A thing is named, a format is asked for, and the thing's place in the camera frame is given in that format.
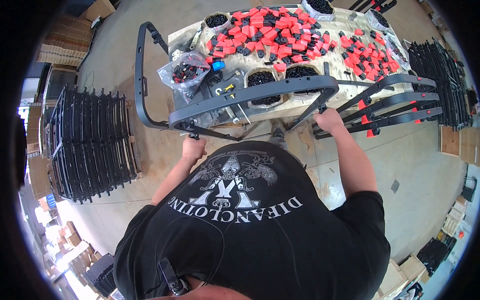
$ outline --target man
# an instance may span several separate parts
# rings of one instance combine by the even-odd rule
[[[314,118],[337,145],[341,207],[328,211],[302,165],[272,143],[229,144],[190,174],[206,141],[186,138],[115,252],[125,298],[172,297],[165,271],[188,286],[184,300],[370,300],[390,257],[375,173],[336,110]]]

